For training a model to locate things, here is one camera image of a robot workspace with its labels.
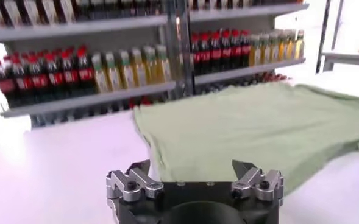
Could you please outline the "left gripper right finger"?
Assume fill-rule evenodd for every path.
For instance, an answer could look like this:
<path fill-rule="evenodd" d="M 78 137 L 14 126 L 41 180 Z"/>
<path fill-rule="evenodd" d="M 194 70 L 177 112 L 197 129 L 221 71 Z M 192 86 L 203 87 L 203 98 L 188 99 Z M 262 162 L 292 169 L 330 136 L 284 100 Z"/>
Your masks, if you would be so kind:
<path fill-rule="evenodd" d="M 264 173 L 253 163 L 232 161 L 237 180 L 231 184 L 234 199 L 254 196 L 260 201 L 282 201 L 284 196 L 284 177 L 278 170 L 271 169 Z"/>

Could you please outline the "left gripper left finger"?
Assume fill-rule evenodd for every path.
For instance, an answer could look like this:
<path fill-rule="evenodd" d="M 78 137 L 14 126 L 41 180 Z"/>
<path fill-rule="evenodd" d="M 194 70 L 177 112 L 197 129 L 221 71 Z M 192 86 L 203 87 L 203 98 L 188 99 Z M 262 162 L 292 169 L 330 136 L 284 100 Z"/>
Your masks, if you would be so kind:
<path fill-rule="evenodd" d="M 140 200 L 142 195 L 152 200 L 162 198 L 164 184 L 148 175 L 150 165 L 147 159 L 132 163 L 125 173 L 120 170 L 110 171 L 106 175 L 107 199 L 122 198 L 127 203 L 133 203 Z"/>

